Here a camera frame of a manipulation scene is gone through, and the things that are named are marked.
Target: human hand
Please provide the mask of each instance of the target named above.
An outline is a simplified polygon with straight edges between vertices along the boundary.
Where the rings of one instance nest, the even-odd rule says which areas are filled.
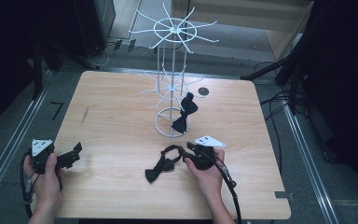
[[[224,161],[225,159],[225,151],[222,149],[215,149],[214,153],[216,154],[217,162]],[[197,169],[194,162],[185,158],[185,162],[188,170],[196,177],[197,182],[199,184],[199,188],[207,200],[216,200],[217,198],[221,198],[221,190],[222,190],[222,182],[223,177],[220,171],[212,166],[208,170],[199,170]]]
[[[215,149],[214,153],[217,157],[217,163],[223,165],[221,162],[225,160],[225,151]],[[199,188],[211,211],[213,223],[234,223],[231,214],[228,212],[222,200],[223,177],[216,166],[212,166],[208,170],[198,170],[191,159],[185,158],[185,162],[188,170],[190,170],[191,174],[197,179]]]
[[[24,173],[34,184],[34,192],[37,196],[37,205],[29,223],[54,223],[58,209],[62,201],[60,182],[55,173],[57,155],[51,153],[46,161],[45,173],[38,175],[31,165],[31,156],[24,160]],[[63,179],[63,170],[58,172]]]

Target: bow tie on rack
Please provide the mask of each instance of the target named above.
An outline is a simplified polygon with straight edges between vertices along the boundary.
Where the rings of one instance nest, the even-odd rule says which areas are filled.
[[[187,131],[187,116],[195,113],[199,109],[199,107],[193,102],[193,98],[193,93],[188,92],[181,103],[181,117],[172,124],[172,128],[179,133],[185,133]]]

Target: wire spinner rack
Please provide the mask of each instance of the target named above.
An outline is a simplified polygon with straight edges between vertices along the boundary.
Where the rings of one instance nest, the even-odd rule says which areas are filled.
[[[161,20],[154,20],[145,14],[141,13],[137,10],[138,15],[154,22],[153,29],[149,30],[141,30],[141,31],[129,31],[131,34],[140,34],[140,33],[154,33],[159,41],[150,49],[157,48],[157,75],[147,74],[144,71],[144,75],[148,78],[155,81],[155,88],[153,90],[147,91],[139,91],[140,93],[147,93],[147,92],[155,92],[159,95],[160,100],[155,105],[157,108],[164,100],[170,101],[170,106],[161,109],[155,118],[155,126],[159,133],[167,137],[179,137],[185,134],[190,128],[190,118],[186,118],[186,131],[184,133],[179,133],[175,131],[173,128],[168,128],[162,130],[160,127],[161,119],[167,119],[169,122],[170,127],[172,126],[173,122],[181,117],[180,111],[185,111],[181,106],[181,100],[186,97],[188,93],[188,85],[193,83],[202,81],[202,78],[192,82],[185,81],[185,70],[186,70],[186,60],[187,54],[192,54],[193,51],[190,50],[187,43],[192,41],[193,39],[201,39],[208,42],[218,42],[219,40],[211,40],[198,34],[198,28],[212,26],[217,23],[214,21],[212,23],[202,24],[202,25],[194,25],[192,22],[188,20],[188,18],[193,14],[195,8],[193,7],[190,12],[186,15],[183,19],[172,18],[165,7],[165,4],[162,3],[162,7],[167,15],[166,18]],[[185,47],[185,54],[183,56],[183,68],[181,72],[175,72],[175,63],[177,60],[176,53],[180,47]],[[165,69],[165,62],[166,62],[166,51],[172,51],[172,71],[167,72]],[[179,106],[173,106],[173,103],[177,102]]]

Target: wooden table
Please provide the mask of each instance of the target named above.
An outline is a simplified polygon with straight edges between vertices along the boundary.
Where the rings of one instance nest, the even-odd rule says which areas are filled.
[[[186,148],[186,142],[208,134],[227,144],[225,163],[238,183],[235,190],[242,218],[289,218],[287,199],[274,194],[284,187],[254,84],[205,78],[189,85],[189,90],[198,95],[200,87],[209,94],[194,99],[199,111],[190,115],[189,131],[170,138],[154,126],[155,116],[169,101],[154,108],[160,97],[155,92],[138,92],[153,89],[152,79],[85,72],[54,143],[58,154],[78,142],[83,146],[80,161],[65,170],[58,217],[210,219],[197,183],[182,161],[152,184],[145,178],[145,169],[156,165],[165,147]],[[167,156],[174,158],[177,152]],[[232,197],[223,185],[224,202],[236,217]]]

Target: black strap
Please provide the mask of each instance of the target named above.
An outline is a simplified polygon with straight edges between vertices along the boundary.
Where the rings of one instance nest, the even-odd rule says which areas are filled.
[[[179,161],[181,159],[181,155],[179,154],[179,156],[173,160],[169,159],[169,158],[165,158],[165,153],[173,150],[173,149],[178,149],[178,150],[183,150],[182,147],[180,146],[176,146],[176,145],[171,145],[169,147],[166,147],[163,151],[161,151],[161,158],[159,159],[157,165],[153,168],[153,170],[145,170],[145,176],[146,179],[149,181],[149,183],[152,183],[153,181],[155,181],[157,179],[157,177],[159,176],[159,174],[161,174],[161,172],[163,171],[172,171],[175,167],[173,166],[177,161]]]

